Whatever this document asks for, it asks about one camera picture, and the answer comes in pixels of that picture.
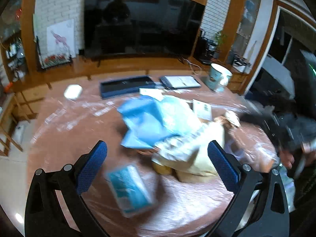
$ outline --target television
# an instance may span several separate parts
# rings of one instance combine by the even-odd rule
[[[85,56],[189,56],[204,7],[192,0],[85,0]]]

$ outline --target tile floor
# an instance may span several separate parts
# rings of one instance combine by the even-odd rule
[[[0,204],[13,225],[24,235],[24,222],[17,220],[16,214],[24,219],[28,190],[26,189],[26,163],[30,140],[33,136],[35,120],[19,122],[25,125],[19,151],[10,144],[9,156],[0,156]]]

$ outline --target white brick wall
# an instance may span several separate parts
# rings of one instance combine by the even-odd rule
[[[75,19],[75,45],[77,53],[78,49],[83,49],[83,9],[84,0],[35,0],[39,46],[43,57],[47,55],[47,27],[68,19]]]
[[[216,32],[224,27],[230,0],[207,0],[201,28],[205,30],[205,37],[214,39]]]

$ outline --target blue textured pad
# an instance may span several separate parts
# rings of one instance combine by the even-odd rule
[[[210,142],[207,153],[226,189],[236,194],[239,190],[239,177],[223,154],[225,151],[223,149],[221,151],[213,142]]]
[[[78,195],[81,195],[83,192],[89,189],[94,177],[106,158],[107,146],[105,142],[100,142],[100,144],[95,148],[95,150],[91,151],[93,154],[90,156],[89,160],[86,162],[77,176],[76,189]]]

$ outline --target person's hand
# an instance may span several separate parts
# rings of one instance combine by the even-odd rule
[[[310,150],[302,149],[302,151],[306,157],[305,166],[311,165],[316,160],[316,150],[310,151]],[[289,151],[281,150],[280,151],[280,159],[281,159],[282,164],[287,169],[292,168],[292,164],[294,163],[294,157]]]

